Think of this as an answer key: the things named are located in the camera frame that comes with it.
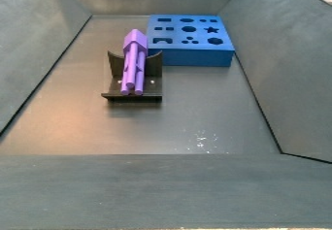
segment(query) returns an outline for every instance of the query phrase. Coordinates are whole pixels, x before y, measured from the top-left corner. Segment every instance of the star-shaped hole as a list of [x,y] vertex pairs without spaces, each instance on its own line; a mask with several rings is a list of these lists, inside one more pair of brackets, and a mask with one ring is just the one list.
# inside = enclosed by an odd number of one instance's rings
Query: star-shaped hole
[[208,33],[212,33],[212,32],[218,33],[220,29],[210,26],[209,28],[204,28],[204,30],[206,30]]

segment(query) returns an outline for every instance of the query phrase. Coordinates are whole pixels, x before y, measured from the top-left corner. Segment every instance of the hexagonal hole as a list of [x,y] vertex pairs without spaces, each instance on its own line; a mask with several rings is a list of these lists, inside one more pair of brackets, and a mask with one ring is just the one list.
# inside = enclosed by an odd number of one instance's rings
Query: hexagonal hole
[[218,38],[210,38],[208,39],[208,42],[212,44],[212,45],[221,45],[224,43],[224,40],[222,39],[218,39]]

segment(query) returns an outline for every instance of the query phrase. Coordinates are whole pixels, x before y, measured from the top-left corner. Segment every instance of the purple cylinder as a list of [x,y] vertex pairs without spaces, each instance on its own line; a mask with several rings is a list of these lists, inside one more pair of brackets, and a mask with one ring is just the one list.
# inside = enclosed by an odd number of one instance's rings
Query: purple cylinder
[[138,58],[138,72],[135,82],[135,94],[143,95],[146,54],[141,51]]
[[138,61],[138,43],[131,43],[130,51],[129,51],[129,68],[127,68],[127,78],[126,85],[129,88],[134,88],[135,86],[135,78],[137,78],[137,61]]
[[129,61],[130,61],[130,55],[129,55],[129,51],[127,51],[126,52],[126,59],[125,59],[123,75],[122,75],[122,84],[121,84],[121,94],[122,95],[130,94],[130,89],[127,87]]

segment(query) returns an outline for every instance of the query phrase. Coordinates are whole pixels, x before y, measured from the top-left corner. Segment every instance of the circular hole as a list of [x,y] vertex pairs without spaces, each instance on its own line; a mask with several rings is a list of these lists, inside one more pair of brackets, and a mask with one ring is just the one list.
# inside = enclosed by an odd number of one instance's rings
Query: circular hole
[[208,39],[208,42],[213,45],[221,45],[224,43],[224,40],[218,38],[210,38]]
[[185,27],[182,27],[182,30],[185,32],[194,32],[196,31],[196,28],[193,26],[185,26]]
[[192,18],[182,18],[181,21],[185,23],[190,23],[190,22],[193,22],[193,19]]

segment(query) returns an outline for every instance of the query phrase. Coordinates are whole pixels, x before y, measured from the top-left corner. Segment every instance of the blue shape sorter block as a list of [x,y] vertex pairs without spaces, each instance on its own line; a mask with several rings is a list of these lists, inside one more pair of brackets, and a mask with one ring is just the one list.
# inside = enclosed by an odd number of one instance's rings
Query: blue shape sorter block
[[229,66],[233,44],[218,16],[153,15],[149,55],[163,51],[165,65]]

